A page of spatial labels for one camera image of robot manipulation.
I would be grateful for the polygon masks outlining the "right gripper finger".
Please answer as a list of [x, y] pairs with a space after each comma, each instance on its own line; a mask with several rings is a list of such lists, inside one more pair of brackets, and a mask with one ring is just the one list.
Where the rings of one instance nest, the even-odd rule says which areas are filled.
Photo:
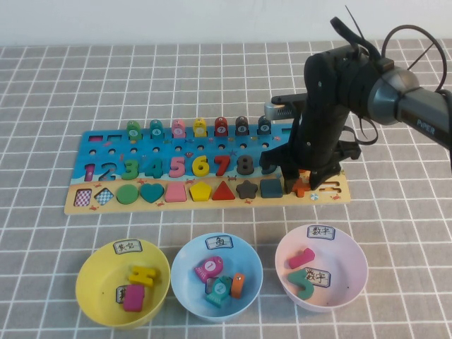
[[284, 178], [284, 189], [285, 193], [290, 194], [292, 192], [293, 186], [296, 184], [299, 179], [299, 170], [298, 169], [282, 169], [282, 175]]
[[309, 175], [309, 184], [312, 191], [317, 190], [325, 181], [339, 175], [341, 166], [339, 164], [330, 164], [316, 171], [311, 171]]

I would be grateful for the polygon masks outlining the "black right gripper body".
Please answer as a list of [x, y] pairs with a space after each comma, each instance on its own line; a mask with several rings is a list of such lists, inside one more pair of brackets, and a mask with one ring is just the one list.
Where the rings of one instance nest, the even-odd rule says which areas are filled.
[[269, 121], [292, 119], [289, 141], [261, 154], [261, 167], [316, 171], [333, 162], [349, 111], [356, 80], [378, 73], [362, 49], [332, 49], [310, 56], [304, 65], [307, 91], [279, 95], [264, 105]]

